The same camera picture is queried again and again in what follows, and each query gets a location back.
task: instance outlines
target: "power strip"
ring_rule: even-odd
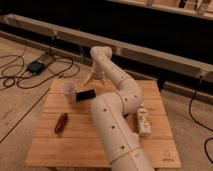
[[[54,61],[55,59],[52,55],[44,53],[37,60],[31,62],[27,66],[27,71],[31,72],[33,75],[38,75]]]

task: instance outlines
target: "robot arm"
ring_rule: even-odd
[[[118,91],[96,97],[91,106],[92,117],[113,171],[154,171],[138,139],[123,118],[135,113],[142,102],[141,88],[134,79],[109,58],[109,47],[93,47],[93,74],[104,72]]]

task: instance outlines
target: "cable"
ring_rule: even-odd
[[[213,140],[213,137],[212,138],[208,138],[205,143],[204,143],[204,150],[205,150],[205,153],[206,153],[206,156],[208,157],[209,161],[213,164],[213,160],[212,158],[209,156],[209,153],[208,153],[208,150],[207,150],[207,145],[208,145],[208,142],[209,141],[212,141]]]
[[[16,26],[17,26],[18,28],[21,28],[21,29],[22,29],[22,27],[21,27],[21,25],[19,24],[19,22],[17,21],[15,15],[12,14],[12,16],[13,16],[13,18],[14,18],[14,21],[15,21],[15,23],[16,23]],[[23,70],[23,68],[24,68],[24,65],[25,65],[25,61],[24,61],[23,56],[25,55],[25,53],[26,53],[26,51],[27,51],[27,47],[28,47],[28,46],[27,46],[27,40],[24,39],[24,50],[22,51],[22,53],[21,53],[20,55],[4,55],[4,56],[1,56],[1,57],[0,57],[1,59],[2,59],[2,58],[16,57],[14,60],[12,60],[12,61],[10,61],[10,62],[8,62],[8,63],[6,63],[6,64],[0,66],[0,69],[3,69],[3,68],[4,68],[4,69],[1,71],[1,75],[2,75],[2,76],[0,77],[0,80],[3,80],[3,88],[0,89],[0,91],[4,91],[4,90],[6,90],[6,89],[8,89],[8,88],[10,88],[10,87],[12,87],[12,86],[15,85],[15,82],[16,82],[15,79],[17,78],[16,76],[22,72],[22,70]],[[21,62],[22,62],[21,65],[11,65],[11,64],[15,63],[15,62],[18,61],[18,60],[21,60]],[[12,68],[12,67],[18,67],[18,66],[20,67],[20,70],[17,71],[15,74],[13,74],[13,75],[6,75],[6,74],[5,74],[5,71],[6,71],[6,70],[8,70],[8,69],[10,69],[10,68]]]
[[[205,129],[207,129],[207,130],[213,132],[213,129],[212,129],[212,128],[209,128],[209,127],[205,126],[204,124],[202,124],[202,123],[201,123],[200,121],[198,121],[198,120],[193,116],[193,114],[192,114],[192,103],[193,103],[193,101],[194,101],[194,99],[195,99],[195,97],[196,97],[196,95],[197,95],[197,92],[198,92],[199,89],[200,89],[200,85],[201,85],[202,81],[203,81],[203,77],[200,77],[200,80],[199,80],[199,83],[198,83],[198,87],[197,87],[197,89],[195,89],[195,91],[194,91],[194,93],[193,93],[193,95],[192,95],[192,97],[191,97],[191,100],[190,100],[190,103],[189,103],[189,115],[190,115],[191,119],[192,119],[196,124],[198,124],[198,125],[200,125],[201,127],[203,127],[203,128],[205,128]]]
[[[1,138],[0,144],[10,135],[10,133],[18,126],[18,124],[33,110],[33,108],[43,99],[43,97],[49,92],[50,88],[46,90],[38,100],[30,107],[30,109],[19,119],[19,121],[7,132],[7,134]]]
[[[209,128],[208,126],[202,124],[200,121],[198,121],[192,114],[192,111],[191,111],[191,108],[192,108],[192,103],[197,95],[197,92],[199,91],[200,89],[200,85],[203,81],[203,77],[200,77],[200,80],[199,80],[199,83],[198,83],[198,87],[197,89],[195,89],[194,93],[192,94],[192,97],[191,97],[191,100],[190,100],[190,103],[189,103],[189,115],[191,117],[191,119],[198,125],[200,125],[201,127],[207,129],[208,131],[210,132],[213,132],[213,129],[212,128]],[[209,155],[209,152],[208,152],[208,149],[207,149],[207,144],[209,141],[213,140],[213,137],[212,138],[208,138],[205,143],[204,143],[204,150],[205,150],[205,154],[207,156],[207,158],[209,159],[209,161],[213,164],[213,160],[211,159],[210,155]]]
[[[22,81],[25,80],[25,78],[23,77],[24,74],[27,72],[27,71],[25,71],[25,72],[23,72],[23,73],[21,74],[21,76],[18,78],[18,80],[17,80],[17,82],[16,82],[17,87],[20,88],[20,89],[32,89],[32,88],[36,88],[36,87],[38,87],[38,86],[44,84],[44,83],[47,82],[48,80],[50,80],[50,79],[52,79],[52,78],[54,78],[54,77],[56,77],[56,76],[59,76],[60,74],[62,74],[62,73],[64,73],[64,72],[68,71],[69,69],[71,69],[71,68],[73,67],[73,65],[75,65],[75,66],[77,67],[77,71],[76,71],[74,74],[70,75],[69,77],[73,77],[73,76],[77,75],[77,74],[80,72],[80,67],[79,67],[77,64],[74,64],[72,58],[69,58],[69,57],[62,57],[62,58],[71,60],[70,66],[67,67],[66,69],[64,69],[64,70],[62,70],[62,71],[60,71],[60,72],[58,72],[58,73],[54,73],[54,75],[48,77],[47,79],[41,81],[40,83],[38,83],[38,84],[36,84],[36,85],[33,85],[33,86],[29,86],[29,87],[25,87],[25,86],[21,86],[21,85],[20,85],[20,83],[21,83]]]

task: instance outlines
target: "table top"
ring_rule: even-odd
[[[69,79],[55,79],[46,99],[26,159],[27,166],[108,168],[102,143],[97,135],[90,114],[92,100],[69,104],[59,87]],[[105,81],[105,88],[99,81],[86,87],[83,80],[72,80],[78,91],[95,89],[96,94],[115,90],[111,81]],[[152,133],[140,138],[141,146],[155,168],[180,168],[181,163],[175,146],[170,125],[155,81],[137,81],[143,90],[144,106],[150,114]],[[60,134],[54,133],[58,118],[68,113],[68,123]],[[137,132],[134,114],[126,121]]]

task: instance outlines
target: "white cup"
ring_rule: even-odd
[[[61,93],[64,94],[69,103],[76,102],[77,85],[74,82],[67,82],[61,86]]]

